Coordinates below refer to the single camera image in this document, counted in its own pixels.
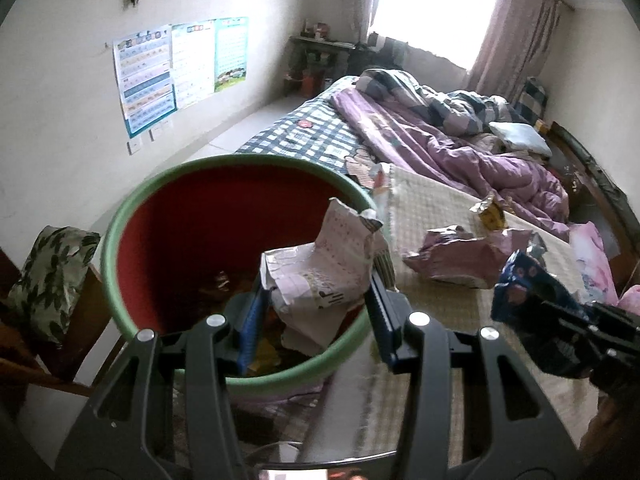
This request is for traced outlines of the camouflage chair cushion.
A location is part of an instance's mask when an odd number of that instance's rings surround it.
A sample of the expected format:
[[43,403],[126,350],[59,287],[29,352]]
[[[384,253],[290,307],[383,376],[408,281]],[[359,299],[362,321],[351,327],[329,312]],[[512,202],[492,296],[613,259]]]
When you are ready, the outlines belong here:
[[70,328],[100,239],[97,232],[72,226],[45,226],[9,291],[8,307],[52,344],[62,344]]

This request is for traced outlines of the left blue chart poster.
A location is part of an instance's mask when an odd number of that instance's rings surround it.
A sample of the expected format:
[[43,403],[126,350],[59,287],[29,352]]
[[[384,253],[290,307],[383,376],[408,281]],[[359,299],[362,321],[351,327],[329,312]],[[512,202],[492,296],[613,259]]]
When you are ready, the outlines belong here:
[[132,140],[177,110],[171,24],[115,40],[113,58],[122,117]]

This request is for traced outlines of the blue plaid bed sheet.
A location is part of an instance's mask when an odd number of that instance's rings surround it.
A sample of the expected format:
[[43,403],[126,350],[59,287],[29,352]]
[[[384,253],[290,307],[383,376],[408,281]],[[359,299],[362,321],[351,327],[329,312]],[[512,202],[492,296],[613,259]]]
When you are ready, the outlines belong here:
[[335,81],[318,96],[258,132],[236,152],[239,154],[282,155],[316,162],[370,188],[375,157],[355,130],[334,108],[332,98],[351,89],[356,76]]

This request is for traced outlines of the yellow snack wrapper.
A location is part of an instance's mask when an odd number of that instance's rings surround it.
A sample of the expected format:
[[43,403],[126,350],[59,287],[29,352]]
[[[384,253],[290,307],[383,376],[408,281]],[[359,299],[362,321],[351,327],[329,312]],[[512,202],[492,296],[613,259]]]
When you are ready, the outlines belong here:
[[477,215],[484,228],[488,231],[502,231],[508,227],[506,215],[495,193],[490,193],[474,204],[470,211]]

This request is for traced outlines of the smartphone screen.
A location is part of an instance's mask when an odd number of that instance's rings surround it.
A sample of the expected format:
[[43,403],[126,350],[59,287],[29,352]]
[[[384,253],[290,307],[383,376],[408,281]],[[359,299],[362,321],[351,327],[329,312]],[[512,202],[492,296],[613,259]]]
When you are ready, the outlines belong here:
[[354,468],[262,469],[259,480],[363,480],[366,476]]

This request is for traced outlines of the middle white chart poster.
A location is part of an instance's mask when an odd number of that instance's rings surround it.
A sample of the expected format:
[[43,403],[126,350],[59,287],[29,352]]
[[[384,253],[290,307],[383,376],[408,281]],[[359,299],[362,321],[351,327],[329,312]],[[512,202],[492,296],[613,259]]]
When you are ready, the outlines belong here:
[[171,27],[171,73],[179,110],[214,92],[215,39],[213,20]]

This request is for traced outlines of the plaid grey blanket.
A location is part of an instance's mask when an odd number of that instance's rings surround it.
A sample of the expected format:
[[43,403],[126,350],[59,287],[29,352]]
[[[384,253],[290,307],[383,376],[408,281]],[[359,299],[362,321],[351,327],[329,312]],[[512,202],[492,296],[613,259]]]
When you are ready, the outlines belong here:
[[448,136],[488,132],[491,122],[524,122],[502,96],[482,96],[466,90],[436,91],[419,84],[404,70],[368,68],[360,75],[356,89],[376,102],[406,108]]

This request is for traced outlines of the plaid cushion by curtain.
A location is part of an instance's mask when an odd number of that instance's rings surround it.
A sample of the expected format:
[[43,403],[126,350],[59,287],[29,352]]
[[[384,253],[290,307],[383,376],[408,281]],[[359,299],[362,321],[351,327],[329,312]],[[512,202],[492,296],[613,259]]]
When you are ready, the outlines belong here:
[[548,101],[548,93],[535,77],[528,77],[523,89],[515,101],[514,110],[524,122],[534,126],[542,118]]

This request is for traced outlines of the wooden headboard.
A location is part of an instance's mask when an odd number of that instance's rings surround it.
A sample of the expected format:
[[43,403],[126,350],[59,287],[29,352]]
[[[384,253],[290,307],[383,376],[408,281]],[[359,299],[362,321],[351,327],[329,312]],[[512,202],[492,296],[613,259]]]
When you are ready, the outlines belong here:
[[596,226],[614,281],[626,280],[637,270],[639,261],[639,219],[627,195],[557,122],[551,125],[547,141],[552,149],[549,169],[561,181],[570,201],[568,220]]

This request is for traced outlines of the white pillow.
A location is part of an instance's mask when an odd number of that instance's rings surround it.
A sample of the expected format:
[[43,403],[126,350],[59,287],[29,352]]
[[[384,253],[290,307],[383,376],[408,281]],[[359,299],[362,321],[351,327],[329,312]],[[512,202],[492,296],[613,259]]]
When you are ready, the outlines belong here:
[[490,122],[490,131],[512,151],[526,151],[550,158],[552,151],[546,140],[529,124],[522,122]]

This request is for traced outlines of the purple quilt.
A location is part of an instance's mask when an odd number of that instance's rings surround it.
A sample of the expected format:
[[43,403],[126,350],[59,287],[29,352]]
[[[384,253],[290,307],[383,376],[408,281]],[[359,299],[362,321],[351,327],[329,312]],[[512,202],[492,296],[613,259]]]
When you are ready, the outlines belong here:
[[405,107],[384,106],[355,88],[337,92],[331,101],[380,162],[476,198],[495,196],[518,218],[560,240],[570,238],[567,192],[539,162],[482,151],[447,136]]

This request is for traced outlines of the right green chart poster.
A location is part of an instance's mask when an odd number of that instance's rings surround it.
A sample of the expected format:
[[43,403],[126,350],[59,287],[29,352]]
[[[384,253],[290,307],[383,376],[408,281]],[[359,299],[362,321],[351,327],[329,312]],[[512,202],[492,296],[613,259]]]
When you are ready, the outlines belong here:
[[221,18],[215,25],[215,91],[244,81],[247,70],[247,18]]

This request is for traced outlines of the white pink paper box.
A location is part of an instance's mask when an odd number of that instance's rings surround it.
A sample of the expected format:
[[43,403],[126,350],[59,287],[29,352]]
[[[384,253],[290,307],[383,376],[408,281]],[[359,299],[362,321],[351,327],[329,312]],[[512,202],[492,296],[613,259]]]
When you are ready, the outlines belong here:
[[281,344],[316,356],[332,344],[350,311],[363,304],[374,258],[387,248],[376,212],[329,200],[312,243],[262,254],[260,281],[285,325]]

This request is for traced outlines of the dark blue snack bag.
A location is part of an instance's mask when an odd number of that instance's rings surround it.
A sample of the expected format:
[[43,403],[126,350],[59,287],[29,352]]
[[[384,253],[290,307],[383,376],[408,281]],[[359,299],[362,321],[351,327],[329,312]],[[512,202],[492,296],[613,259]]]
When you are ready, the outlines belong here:
[[532,257],[517,250],[506,260],[491,303],[491,318],[533,333],[560,324],[590,323],[586,308]]

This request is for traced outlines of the pink curtain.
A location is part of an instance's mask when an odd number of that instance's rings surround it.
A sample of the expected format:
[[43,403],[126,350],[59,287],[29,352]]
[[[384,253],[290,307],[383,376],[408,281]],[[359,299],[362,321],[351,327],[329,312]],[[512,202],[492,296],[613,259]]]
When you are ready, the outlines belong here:
[[526,79],[541,72],[559,24],[571,10],[563,0],[497,0],[468,88],[515,100]]

